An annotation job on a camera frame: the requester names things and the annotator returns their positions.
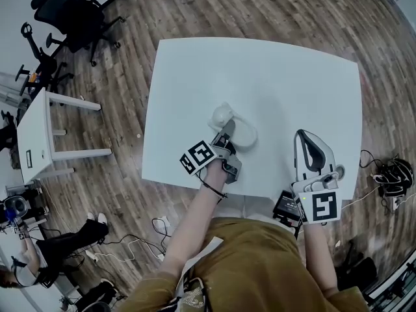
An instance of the table leg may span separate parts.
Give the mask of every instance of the table leg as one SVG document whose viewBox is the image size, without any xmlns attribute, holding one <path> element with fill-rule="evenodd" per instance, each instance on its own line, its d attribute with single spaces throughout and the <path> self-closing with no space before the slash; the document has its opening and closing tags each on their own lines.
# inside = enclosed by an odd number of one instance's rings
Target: table leg
<svg viewBox="0 0 416 312">
<path fill-rule="evenodd" d="M 52 134 L 57 136 L 66 135 L 66 129 L 53 129 Z"/>
<path fill-rule="evenodd" d="M 64 170 L 55 170 L 55 171 L 46 171 L 39 173 L 35 179 L 43 179 L 43 178 L 49 178 L 49 177 L 55 177 L 55 176 L 61 176 L 63 174 L 71 174 L 75 172 L 73 168 L 70 169 L 64 169 Z"/>
<path fill-rule="evenodd" d="M 46 92 L 46 97 L 49 98 L 50 101 L 56 101 L 57 103 L 63 103 L 67 105 L 72 105 L 74 107 L 81 107 L 83 109 L 89 110 L 101 110 L 101 105 L 97 103 L 92 103 L 91 101 L 83 101 L 81 99 L 64 96 L 60 94 L 55 94 L 54 92 Z"/>
<path fill-rule="evenodd" d="M 107 156 L 111 155 L 111 149 L 91 149 L 91 150 L 71 150 L 56 151 L 52 153 L 54 161 L 65 161 L 67 159 L 84 159 L 87 157 Z"/>
</svg>

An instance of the black pants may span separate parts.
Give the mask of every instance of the black pants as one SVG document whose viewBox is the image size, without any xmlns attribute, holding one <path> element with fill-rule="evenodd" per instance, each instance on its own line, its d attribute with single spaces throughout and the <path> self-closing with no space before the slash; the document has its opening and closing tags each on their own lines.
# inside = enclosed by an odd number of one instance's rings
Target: black pants
<svg viewBox="0 0 416 312">
<path fill-rule="evenodd" d="M 77 233 L 36 241 L 48 266 L 61 265 L 62 261 L 79 248 L 91 245 L 104 238 L 109 232 L 105 224 L 93 220 L 86 223 Z"/>
<path fill-rule="evenodd" d="M 100 283 L 76 302 L 75 305 L 77 306 L 78 312 L 84 311 L 89 305 L 97 302 L 101 296 L 103 298 L 99 301 L 106 304 L 110 304 L 111 300 L 116 296 L 116 291 L 109 282 Z"/>
<path fill-rule="evenodd" d="M 18 135 L 14 124 L 7 125 L 6 127 L 0 129 L 0 151 L 3 148 L 11 149 L 18 141 Z"/>
</svg>

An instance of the black electronic device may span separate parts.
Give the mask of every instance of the black electronic device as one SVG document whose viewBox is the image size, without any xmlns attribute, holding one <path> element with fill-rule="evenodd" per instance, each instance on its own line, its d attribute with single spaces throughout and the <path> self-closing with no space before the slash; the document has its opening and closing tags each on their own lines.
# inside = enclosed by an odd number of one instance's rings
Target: black electronic device
<svg viewBox="0 0 416 312">
<path fill-rule="evenodd" d="M 277 218 L 280 223 L 290 228 L 299 228 L 302 225 L 299 210 L 291 192 L 287 190 L 281 192 L 273 209 L 273 218 Z"/>
</svg>

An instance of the black office chair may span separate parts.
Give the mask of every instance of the black office chair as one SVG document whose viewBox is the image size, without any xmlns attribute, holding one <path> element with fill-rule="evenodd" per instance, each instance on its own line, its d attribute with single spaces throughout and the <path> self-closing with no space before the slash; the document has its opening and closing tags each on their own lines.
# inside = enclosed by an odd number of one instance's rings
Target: black office chair
<svg viewBox="0 0 416 312">
<path fill-rule="evenodd" d="M 19 79 L 20 75 L 22 75 L 22 74 L 27 75 L 26 79 L 25 79 L 25 81 L 24 81 L 24 83 L 21 87 L 21 90 L 20 90 L 20 95 L 21 96 L 23 95 L 26 88 L 31 87 L 31 88 L 34 88 L 34 91 L 29 93 L 29 95 L 30 95 L 31 99 L 33 100 L 43 87 L 48 88 L 48 86 L 51 86 L 49 91 L 57 92 L 58 91 L 58 88 L 57 88 L 58 84 L 62 80 L 66 79 L 67 77 L 69 77 L 70 79 L 73 79 L 73 74 L 71 74 L 71 73 L 67 73 L 67 74 L 64 74 L 62 76 L 59 76 L 59 73 L 60 73 L 62 67 L 66 67 L 66 63 L 61 62 L 59 67 L 58 67 L 58 63 L 57 63 L 56 59 L 54 59 L 54 58 L 50 57 L 49 55 L 47 55 L 46 53 L 44 53 L 42 48 L 38 49 L 38 47 L 36 46 L 36 43 L 34 42 L 33 37 L 32 37 L 32 27 L 31 27 L 30 24 L 25 22 L 21 26 L 20 32 L 23 35 L 23 37 L 26 38 L 29 41 L 29 44 L 31 45 L 34 57 L 39 60 L 40 65 L 38 67 L 38 70 L 39 70 L 39 72 L 41 72 L 39 83 L 29 82 L 30 71 L 24 69 L 24 67 L 25 67 L 24 64 L 21 65 L 21 67 L 19 69 L 19 72 L 17 73 L 16 78 L 14 79 L 15 81 L 17 81 Z"/>
<path fill-rule="evenodd" d="M 63 42 L 53 39 L 52 34 L 49 34 L 46 47 L 52 43 L 62 44 L 74 53 L 81 48 L 89 49 L 92 43 L 90 63 L 95 66 L 97 63 L 94 54 L 100 39 L 112 43 L 117 49 L 121 46 L 119 42 L 110 41 L 104 32 L 117 21 L 125 20 L 118 16 L 105 23 L 102 6 L 97 0 L 32 0 L 31 6 L 36 10 L 35 20 L 53 25 L 62 34 L 66 34 Z"/>
</svg>

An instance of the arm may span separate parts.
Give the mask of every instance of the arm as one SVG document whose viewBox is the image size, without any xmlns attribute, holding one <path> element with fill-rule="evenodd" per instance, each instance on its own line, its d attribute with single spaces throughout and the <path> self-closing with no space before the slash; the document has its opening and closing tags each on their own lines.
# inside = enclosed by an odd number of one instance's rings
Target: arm
<svg viewBox="0 0 416 312">
<path fill-rule="evenodd" d="M 29 268 L 29 270 L 31 271 L 33 275 L 36 275 L 40 267 L 39 255 L 36 252 L 36 248 L 34 247 L 33 241 L 30 238 L 29 232 L 27 231 L 27 229 L 24 229 L 23 233 L 25 235 L 24 241 L 27 247 L 27 251 L 29 251 L 29 258 L 30 258 L 30 261 L 27 264 L 27 268 Z"/>
<path fill-rule="evenodd" d="M 27 251 L 27 244 L 26 244 L 26 239 L 22 239 L 20 241 L 21 244 L 21 253 L 25 253 Z"/>
<path fill-rule="evenodd" d="M 204 181 L 221 192 L 227 179 L 222 161 L 215 160 L 208 165 Z M 201 250 L 205 234 L 219 197 L 209 188 L 201 186 L 188 208 L 187 214 L 176 228 L 169 242 L 166 255 L 159 270 L 180 276 L 185 263 Z"/>
<path fill-rule="evenodd" d="M 321 224 L 306 224 L 306 268 L 326 298 L 338 292 L 337 275 Z"/>
</svg>

